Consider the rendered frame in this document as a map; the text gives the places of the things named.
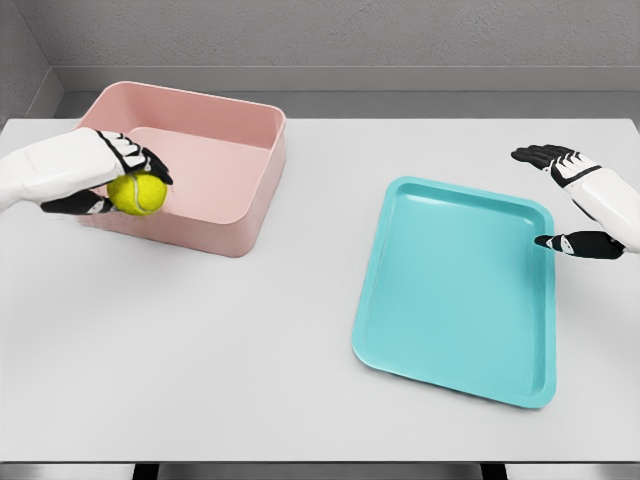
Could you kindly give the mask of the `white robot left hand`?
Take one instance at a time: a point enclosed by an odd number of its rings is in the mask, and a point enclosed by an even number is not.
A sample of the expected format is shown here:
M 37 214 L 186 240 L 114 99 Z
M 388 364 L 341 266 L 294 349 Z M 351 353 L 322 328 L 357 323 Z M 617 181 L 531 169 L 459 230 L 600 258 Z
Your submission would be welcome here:
M 168 167 L 154 152 L 119 132 L 82 127 L 34 143 L 27 153 L 35 170 L 28 188 L 46 213 L 114 212 L 113 202 L 95 189 L 125 175 L 144 172 L 166 185 L 173 183 Z

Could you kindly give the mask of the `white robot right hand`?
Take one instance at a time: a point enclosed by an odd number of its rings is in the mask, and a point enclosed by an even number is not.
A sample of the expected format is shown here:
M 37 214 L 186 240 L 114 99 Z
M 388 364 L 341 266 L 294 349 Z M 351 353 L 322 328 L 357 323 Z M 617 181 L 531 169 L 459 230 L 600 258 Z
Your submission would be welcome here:
M 540 235 L 535 244 L 579 258 L 640 255 L 640 192 L 609 168 L 563 146 L 520 147 L 511 157 L 545 172 L 600 231 Z

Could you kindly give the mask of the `pink plastic basket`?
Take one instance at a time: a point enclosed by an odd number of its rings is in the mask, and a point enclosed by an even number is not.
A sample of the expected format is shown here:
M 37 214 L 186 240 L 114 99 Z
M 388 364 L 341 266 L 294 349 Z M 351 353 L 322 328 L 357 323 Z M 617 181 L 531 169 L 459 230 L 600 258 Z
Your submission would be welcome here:
M 249 101 L 130 81 L 103 90 L 82 127 L 149 148 L 174 180 L 149 216 L 81 216 L 87 227 L 227 257 L 254 246 L 285 162 L 285 114 Z

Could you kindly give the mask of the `yellow tennis ball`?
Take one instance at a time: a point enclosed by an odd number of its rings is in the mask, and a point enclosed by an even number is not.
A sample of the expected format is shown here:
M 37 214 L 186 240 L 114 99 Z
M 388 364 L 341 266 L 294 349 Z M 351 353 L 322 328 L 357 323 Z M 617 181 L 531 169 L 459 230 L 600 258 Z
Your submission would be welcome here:
M 168 191 L 162 180 L 145 172 L 120 176 L 106 188 L 114 207 L 133 216 L 146 216 L 160 210 Z

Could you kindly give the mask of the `blue plastic tray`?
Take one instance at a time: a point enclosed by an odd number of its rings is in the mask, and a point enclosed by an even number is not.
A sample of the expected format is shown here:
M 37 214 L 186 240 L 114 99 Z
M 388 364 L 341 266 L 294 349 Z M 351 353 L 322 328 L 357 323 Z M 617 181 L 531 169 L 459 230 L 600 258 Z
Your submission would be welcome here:
M 537 202 L 401 177 L 387 188 L 352 331 L 365 365 L 521 408 L 556 391 L 552 232 Z

